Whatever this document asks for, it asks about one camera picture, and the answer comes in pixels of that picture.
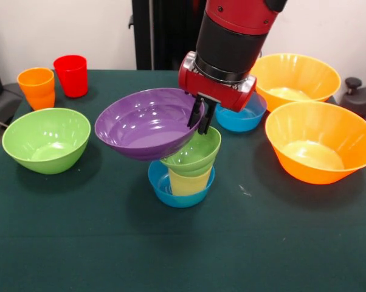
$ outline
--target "bowl rim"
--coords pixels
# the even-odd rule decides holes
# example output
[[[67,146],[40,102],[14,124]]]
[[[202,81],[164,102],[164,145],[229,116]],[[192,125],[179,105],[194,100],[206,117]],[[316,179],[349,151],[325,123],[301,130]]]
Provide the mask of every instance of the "bowl rim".
[[[168,143],[161,143],[161,144],[157,144],[157,145],[154,145],[154,146],[151,146],[151,147],[139,147],[139,148],[133,148],[133,147],[127,147],[127,146],[122,146],[122,145],[117,145],[117,144],[113,144],[113,143],[110,143],[108,142],[107,140],[105,140],[104,138],[102,138],[98,132],[97,132],[97,124],[98,124],[98,121],[100,120],[100,117],[107,111],[109,110],[113,105],[115,105],[116,103],[119,103],[121,102],[122,100],[125,100],[125,99],[128,99],[130,97],[132,97],[133,95],[135,94],[138,94],[138,93],[141,93],[141,92],[147,92],[147,91],[154,91],[154,90],[160,90],[160,89],[173,89],[175,91],[180,91],[180,92],[184,92],[182,89],[180,88],[173,88],[173,87],[160,87],[160,88],[150,88],[150,89],[145,89],[145,90],[141,90],[141,91],[137,91],[137,92],[134,92],[134,93],[131,93],[131,94],[128,94],[127,96],[124,96],[118,100],[116,100],[115,102],[111,103],[110,105],[108,105],[99,115],[98,117],[96,118],[95,120],[95,123],[94,123],[94,133],[95,135],[97,136],[97,138],[99,140],[101,140],[103,143],[105,143],[106,145],[110,146],[110,147],[113,147],[113,148],[116,148],[116,149],[119,149],[119,150],[135,150],[135,151],[141,151],[141,150],[144,150],[144,149],[147,149],[147,150],[152,150],[152,149],[155,149],[155,148],[159,148],[159,147],[163,147],[164,145],[167,145],[167,144],[170,144],[170,143],[174,143],[184,137],[187,137],[189,135],[191,135],[194,131],[196,131],[196,129],[198,128],[199,126],[199,123],[201,121],[201,119],[199,119],[197,121],[197,123],[194,125],[194,127],[192,127],[191,129],[188,129],[188,131],[186,133],[184,133],[180,138],[178,139],[175,139],[173,141],[170,141]],[[201,104],[201,114],[202,116],[204,115],[205,113],[205,106],[202,102]]]
[[[259,102],[264,102],[265,106],[264,106],[264,110],[262,112],[260,112],[260,114],[255,115],[254,117],[228,117],[229,120],[256,120],[256,119],[261,119],[261,117],[264,116],[265,112],[268,109],[268,102],[266,101],[266,99],[264,97],[262,97],[259,93],[254,92],[252,95],[256,95],[259,99]],[[249,105],[250,100],[248,100],[247,105],[244,108],[247,108]],[[220,116],[225,116],[223,114],[223,112],[225,111],[230,111],[227,108],[223,108],[219,103],[217,104],[217,106],[215,107],[215,113],[220,115]]]
[[[150,182],[150,184],[151,184],[151,186],[154,190],[158,190],[158,192],[163,194],[164,196],[169,196],[169,197],[172,197],[172,198],[191,198],[193,196],[198,196],[198,195],[202,194],[203,192],[207,191],[212,186],[212,184],[214,182],[214,179],[215,179],[215,168],[214,168],[214,165],[213,165],[212,169],[210,171],[209,181],[207,182],[206,187],[203,190],[201,190],[198,193],[193,193],[192,195],[188,195],[188,196],[174,196],[170,193],[164,192],[163,190],[159,189],[157,186],[154,185],[154,183],[152,182],[152,180],[150,178],[150,170],[151,170],[152,165],[162,165],[162,166],[164,166],[167,169],[167,173],[168,173],[168,167],[163,165],[163,163],[161,163],[158,160],[152,161],[150,163],[149,167],[148,167],[148,181]]]
[[[275,116],[275,113],[277,111],[281,111],[283,108],[286,108],[287,106],[295,106],[295,105],[298,105],[298,104],[314,104],[314,105],[317,105],[317,106],[327,106],[327,107],[332,107],[332,108],[336,108],[337,110],[339,111],[346,111],[346,112],[349,112],[355,119],[358,119],[361,123],[364,123],[364,125],[366,125],[366,120],[364,120],[363,118],[361,118],[360,116],[358,116],[357,114],[355,114],[354,112],[346,109],[346,108],[343,108],[342,106],[339,106],[339,105],[333,105],[331,103],[326,103],[326,102],[318,102],[318,101],[313,101],[313,100],[309,100],[309,101],[299,101],[299,102],[291,102],[291,103],[286,103],[284,105],[281,105],[279,107],[277,107],[275,110],[273,110],[273,112],[271,112],[267,119],[266,119],[266,123],[265,123],[265,126],[264,126],[264,129],[265,129],[265,133],[266,133],[266,137],[267,139],[269,140],[269,142],[271,143],[272,147],[274,147],[277,151],[279,151],[282,155],[285,155],[287,158],[289,158],[290,160],[300,164],[300,165],[304,165],[306,167],[310,167],[312,169],[316,169],[316,170],[322,170],[324,172],[333,172],[333,173],[339,173],[339,172],[355,172],[356,170],[359,170],[359,169],[362,169],[364,167],[366,167],[366,163],[365,164],[362,164],[358,167],[352,167],[352,168],[347,168],[347,169],[340,169],[340,170],[331,170],[331,169],[324,169],[324,168],[321,168],[321,167],[313,167],[313,166],[310,166],[310,165],[306,165],[306,164],[303,164],[299,161],[296,161],[294,158],[290,157],[289,155],[286,155],[284,154],[283,151],[281,151],[281,149],[274,144],[273,140],[269,137],[268,135],[268,121],[271,120],[274,116]]]
[[[197,163],[200,163],[200,162],[203,162],[205,159],[207,159],[209,156],[211,156],[211,155],[213,155],[215,152],[217,152],[217,151],[219,151],[219,148],[221,148],[221,143],[222,143],[222,135],[221,135],[221,133],[215,128],[215,127],[213,127],[213,126],[210,126],[209,127],[209,130],[214,130],[215,131],[215,133],[218,135],[218,137],[219,137],[219,142],[218,142],[218,144],[217,144],[217,146],[214,148],[214,150],[210,153],[210,154],[208,154],[206,157],[203,157],[203,158],[201,158],[200,160],[197,160],[197,161],[195,161],[195,162],[190,162],[190,163],[186,163],[186,164],[170,164],[170,163],[167,163],[167,162],[165,162],[165,160],[166,159],[168,159],[170,156],[173,156],[173,155],[175,155],[176,153],[174,153],[174,154],[172,154],[172,155],[170,155],[170,156],[167,156],[167,157],[165,157],[165,158],[163,158],[163,159],[160,159],[160,162],[161,163],[163,163],[165,166],[171,166],[171,168],[173,167],[173,168],[176,168],[176,169],[178,169],[178,168],[180,168],[180,167],[187,167],[187,166],[190,166],[190,165],[192,165],[192,164],[197,164]]]
[[[88,130],[87,130],[87,135],[85,136],[84,139],[81,140],[81,143],[79,144],[78,147],[76,147],[75,149],[73,149],[71,152],[63,155],[63,156],[60,156],[60,157],[56,157],[56,158],[53,158],[53,159],[42,159],[42,160],[27,160],[27,159],[24,159],[24,158],[19,158],[15,155],[13,155],[11,152],[9,152],[9,150],[6,148],[5,146],[5,137],[6,135],[9,135],[9,132],[10,132],[10,129],[12,128],[12,126],[14,124],[16,124],[18,121],[22,120],[22,119],[26,119],[28,118],[29,116],[32,116],[36,113],[42,113],[44,111],[67,111],[67,112],[72,112],[74,114],[77,114],[79,115],[80,117],[82,117],[85,121],[86,121],[86,124],[87,124],[87,127],[88,127]],[[61,158],[64,158],[66,156],[69,156],[71,155],[73,152],[77,151],[79,148],[81,148],[82,146],[84,146],[84,144],[88,141],[88,139],[90,138],[90,135],[91,135],[91,123],[89,121],[89,119],[82,113],[80,113],[79,111],[76,111],[76,110],[72,110],[70,108],[44,108],[44,109],[39,109],[38,111],[32,111],[30,113],[27,113],[19,118],[17,118],[16,120],[14,120],[7,128],[6,130],[4,131],[3,135],[2,135],[2,147],[3,149],[5,150],[5,152],[11,156],[13,159],[15,160],[18,160],[18,161],[22,161],[22,162],[27,162],[27,163],[40,163],[40,162],[48,162],[48,161],[54,161],[54,160],[57,160],[57,159],[61,159]]]
[[[300,58],[314,60],[314,61],[316,61],[318,63],[324,64],[326,67],[328,67],[329,69],[331,69],[335,73],[335,75],[336,75],[336,77],[337,77],[337,79],[339,81],[338,82],[338,85],[337,85],[337,88],[335,90],[333,90],[331,94],[328,94],[328,95],[326,95],[324,97],[321,97],[319,99],[311,99],[311,100],[307,100],[307,101],[326,101],[331,96],[333,96],[333,94],[335,94],[336,92],[338,92],[338,90],[340,90],[341,85],[342,85],[342,81],[341,81],[340,74],[337,72],[337,70],[335,70],[335,68],[333,66],[329,65],[328,63],[326,63],[326,62],[324,62],[322,60],[319,60],[318,58],[314,58],[314,57],[311,57],[311,56],[308,56],[308,55],[303,55],[303,54],[297,54],[297,53],[275,53],[275,54],[269,54],[269,55],[262,56],[261,58],[257,59],[257,62],[256,63],[262,62],[263,60],[265,60],[267,58],[270,58],[270,57],[277,57],[277,56],[281,56],[281,55],[297,56],[297,57],[300,57]],[[277,99],[286,100],[288,102],[299,102],[299,100],[288,99],[287,97],[275,96],[275,95],[271,94],[268,90],[265,90],[264,88],[262,88],[259,83],[256,84],[256,87],[259,90],[261,90],[261,91],[265,92],[266,94],[268,94],[268,95],[270,95],[272,97],[275,97]]]

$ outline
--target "black knob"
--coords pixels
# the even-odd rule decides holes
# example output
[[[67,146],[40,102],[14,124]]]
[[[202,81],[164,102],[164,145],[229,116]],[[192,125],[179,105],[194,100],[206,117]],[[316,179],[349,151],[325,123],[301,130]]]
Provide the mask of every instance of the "black knob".
[[[361,80],[356,77],[348,77],[345,79],[345,84],[347,85],[349,94],[354,93],[355,90],[362,86]]]

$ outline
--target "red cylinder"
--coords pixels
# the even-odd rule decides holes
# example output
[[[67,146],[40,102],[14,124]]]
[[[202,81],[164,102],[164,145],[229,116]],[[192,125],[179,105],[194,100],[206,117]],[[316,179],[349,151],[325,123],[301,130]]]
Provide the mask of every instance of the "red cylinder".
[[[57,77],[64,94],[71,98],[88,92],[87,60],[79,55],[66,55],[54,61]]]

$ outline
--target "green bowl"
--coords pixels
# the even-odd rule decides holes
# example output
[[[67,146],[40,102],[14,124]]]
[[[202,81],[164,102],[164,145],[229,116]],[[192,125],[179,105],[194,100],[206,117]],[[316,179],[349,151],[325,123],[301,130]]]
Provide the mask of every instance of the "green bowl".
[[[177,153],[161,160],[165,166],[181,176],[195,177],[204,174],[214,164],[221,146],[221,134],[209,127],[206,135],[195,132],[191,140]]]
[[[27,169],[54,175],[79,160],[90,133],[90,122],[81,113],[67,108],[46,108],[12,122],[3,134],[2,146]]]

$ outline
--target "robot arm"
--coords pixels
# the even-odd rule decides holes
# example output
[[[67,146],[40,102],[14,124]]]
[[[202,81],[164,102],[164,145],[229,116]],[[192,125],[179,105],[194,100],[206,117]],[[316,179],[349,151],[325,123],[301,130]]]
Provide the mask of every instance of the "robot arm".
[[[179,86],[195,99],[188,126],[208,110],[199,124],[207,133],[215,106],[241,111],[252,95],[256,78],[249,71],[287,0],[208,0],[196,52],[189,52],[179,70]]]

